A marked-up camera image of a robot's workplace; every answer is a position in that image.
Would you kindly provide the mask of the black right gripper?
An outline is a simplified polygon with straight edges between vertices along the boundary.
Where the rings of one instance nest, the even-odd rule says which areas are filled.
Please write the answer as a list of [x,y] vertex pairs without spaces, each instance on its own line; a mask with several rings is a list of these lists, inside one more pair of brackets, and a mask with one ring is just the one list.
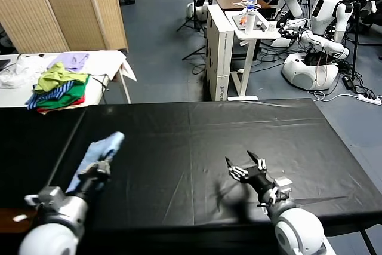
[[255,163],[255,166],[246,169],[234,165],[228,157],[225,157],[229,175],[233,179],[239,179],[241,183],[252,186],[258,195],[258,199],[263,199],[266,192],[273,189],[273,183],[266,178],[266,161],[249,150],[247,154]]

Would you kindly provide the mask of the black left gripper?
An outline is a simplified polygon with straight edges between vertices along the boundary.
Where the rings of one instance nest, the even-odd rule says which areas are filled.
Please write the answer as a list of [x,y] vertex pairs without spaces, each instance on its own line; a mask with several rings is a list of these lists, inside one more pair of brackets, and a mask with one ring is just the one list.
[[75,188],[76,197],[95,197],[98,191],[110,178],[110,163],[113,155],[101,157],[101,161],[93,162],[88,170],[79,175],[79,183]]

